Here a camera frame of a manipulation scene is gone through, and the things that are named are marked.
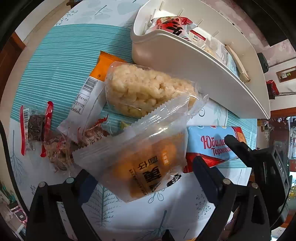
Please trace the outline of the beige wafer biscuit pack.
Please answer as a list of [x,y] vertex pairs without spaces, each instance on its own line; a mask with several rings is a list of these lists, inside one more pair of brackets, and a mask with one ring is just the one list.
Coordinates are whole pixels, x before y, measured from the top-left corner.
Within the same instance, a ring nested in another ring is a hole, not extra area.
[[250,77],[247,74],[247,71],[245,70],[241,60],[239,59],[238,55],[234,52],[234,50],[229,46],[229,45],[225,45],[225,48],[227,49],[227,51],[230,53],[230,55],[232,56],[237,70],[238,70],[238,76],[240,78],[240,80],[243,83],[248,83],[250,81]]

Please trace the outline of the clear bag rice puffs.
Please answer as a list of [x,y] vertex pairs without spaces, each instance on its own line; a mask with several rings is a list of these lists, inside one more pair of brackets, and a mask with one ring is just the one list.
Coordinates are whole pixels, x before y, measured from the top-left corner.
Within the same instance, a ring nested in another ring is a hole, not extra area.
[[189,80],[123,62],[114,62],[109,67],[105,90],[109,108],[133,118],[141,118],[182,94],[189,95],[191,108],[199,97],[196,86]]

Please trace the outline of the dark green air fryer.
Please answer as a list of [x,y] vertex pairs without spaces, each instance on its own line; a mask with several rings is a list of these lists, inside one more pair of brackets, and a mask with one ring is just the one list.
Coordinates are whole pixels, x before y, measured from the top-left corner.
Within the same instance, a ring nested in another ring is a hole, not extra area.
[[260,65],[261,65],[263,73],[267,73],[269,71],[269,65],[268,65],[267,59],[265,58],[265,56],[262,52],[257,53],[257,56],[260,61]]

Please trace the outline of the clear shredded snack packet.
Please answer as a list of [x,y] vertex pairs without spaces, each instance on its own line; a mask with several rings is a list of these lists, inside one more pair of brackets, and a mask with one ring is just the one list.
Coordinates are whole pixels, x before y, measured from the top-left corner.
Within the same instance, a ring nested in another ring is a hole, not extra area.
[[74,164],[72,153],[82,147],[91,145],[100,139],[109,136],[109,132],[102,125],[107,123],[108,116],[100,118],[84,132],[77,131],[78,141],[70,140],[61,132],[50,132],[43,141],[46,156],[52,164],[55,172],[66,172]]

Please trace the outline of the red edged dark candy packet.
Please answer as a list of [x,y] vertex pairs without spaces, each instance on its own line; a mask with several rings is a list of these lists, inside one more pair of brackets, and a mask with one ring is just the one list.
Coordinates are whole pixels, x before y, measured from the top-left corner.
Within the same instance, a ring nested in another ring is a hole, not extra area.
[[53,110],[52,101],[47,102],[45,110],[33,105],[22,105],[20,107],[21,154],[23,156],[25,156],[26,151],[34,151],[36,143],[41,143],[40,157],[46,157],[44,141],[51,129]]

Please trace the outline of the white plastic storage bin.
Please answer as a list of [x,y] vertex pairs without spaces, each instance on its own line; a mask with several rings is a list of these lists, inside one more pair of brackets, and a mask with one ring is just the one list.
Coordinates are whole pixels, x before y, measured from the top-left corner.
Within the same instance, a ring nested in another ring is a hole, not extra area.
[[[164,30],[147,33],[154,18],[181,15],[227,44],[250,78],[242,82],[205,50]],[[138,11],[131,32],[132,59],[178,78],[196,81],[201,92],[240,118],[269,118],[265,76],[255,49],[229,20],[202,1],[148,1]]]

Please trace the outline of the orange white snack packet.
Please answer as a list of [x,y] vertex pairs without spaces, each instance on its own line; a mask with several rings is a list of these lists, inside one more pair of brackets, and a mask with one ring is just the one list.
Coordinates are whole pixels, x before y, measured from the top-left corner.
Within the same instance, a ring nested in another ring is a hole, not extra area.
[[77,142],[77,131],[82,133],[99,119],[106,104],[104,80],[109,67],[114,62],[125,63],[117,56],[104,51],[100,52],[98,62],[76,96],[67,118],[58,126],[58,130],[70,140]]

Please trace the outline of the blue red cookie package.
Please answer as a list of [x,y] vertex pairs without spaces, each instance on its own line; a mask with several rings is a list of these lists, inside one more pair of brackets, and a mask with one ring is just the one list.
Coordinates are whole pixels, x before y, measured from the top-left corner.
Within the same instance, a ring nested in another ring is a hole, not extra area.
[[187,131],[187,165],[184,167],[184,173],[193,171],[193,160],[196,156],[201,156],[209,167],[238,159],[225,144],[225,136],[231,135],[239,142],[246,142],[239,126],[189,126]]

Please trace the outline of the large white blue snack pack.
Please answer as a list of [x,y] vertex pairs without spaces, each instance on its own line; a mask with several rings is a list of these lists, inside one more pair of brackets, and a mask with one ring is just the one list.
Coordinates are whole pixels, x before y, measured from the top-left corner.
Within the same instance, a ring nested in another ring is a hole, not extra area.
[[216,38],[206,39],[203,49],[223,63],[232,73],[238,76],[237,66],[233,57],[227,51],[226,47]]

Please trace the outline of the red black tall vase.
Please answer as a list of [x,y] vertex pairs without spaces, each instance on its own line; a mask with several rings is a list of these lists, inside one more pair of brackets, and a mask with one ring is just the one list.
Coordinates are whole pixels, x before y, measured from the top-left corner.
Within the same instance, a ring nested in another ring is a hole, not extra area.
[[266,86],[269,99],[275,99],[276,96],[279,96],[280,92],[276,86],[276,83],[273,80],[267,81]]

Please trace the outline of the clear bag orange pastries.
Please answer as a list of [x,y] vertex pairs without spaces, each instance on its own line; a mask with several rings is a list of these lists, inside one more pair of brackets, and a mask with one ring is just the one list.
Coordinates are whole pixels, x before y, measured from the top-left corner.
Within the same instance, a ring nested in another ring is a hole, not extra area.
[[124,128],[76,150],[74,162],[124,202],[161,189],[186,165],[187,122],[208,96],[184,93]]

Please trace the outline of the small cream red packet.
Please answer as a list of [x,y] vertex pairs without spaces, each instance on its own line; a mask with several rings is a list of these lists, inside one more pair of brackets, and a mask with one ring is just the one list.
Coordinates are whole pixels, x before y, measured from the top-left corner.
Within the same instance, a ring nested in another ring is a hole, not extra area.
[[199,33],[195,32],[194,30],[191,30],[189,33],[189,39],[190,41],[195,44],[196,46],[202,48],[206,42],[206,38],[200,35]]

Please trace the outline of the green pastry packet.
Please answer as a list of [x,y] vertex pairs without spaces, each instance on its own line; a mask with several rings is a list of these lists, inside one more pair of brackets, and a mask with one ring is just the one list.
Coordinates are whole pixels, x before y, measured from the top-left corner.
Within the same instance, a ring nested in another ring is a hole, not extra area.
[[121,123],[120,123],[120,129],[121,129],[121,130],[123,130],[124,128],[126,128],[126,127],[128,127],[128,126],[130,126],[129,123],[126,123],[125,121],[121,121]]

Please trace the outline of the red white snack bag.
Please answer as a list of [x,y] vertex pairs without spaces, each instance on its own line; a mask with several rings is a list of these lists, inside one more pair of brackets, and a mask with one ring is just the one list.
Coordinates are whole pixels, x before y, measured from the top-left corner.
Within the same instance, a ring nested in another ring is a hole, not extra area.
[[164,30],[190,42],[189,32],[197,26],[197,24],[184,16],[166,16],[152,19],[152,25],[145,33]]

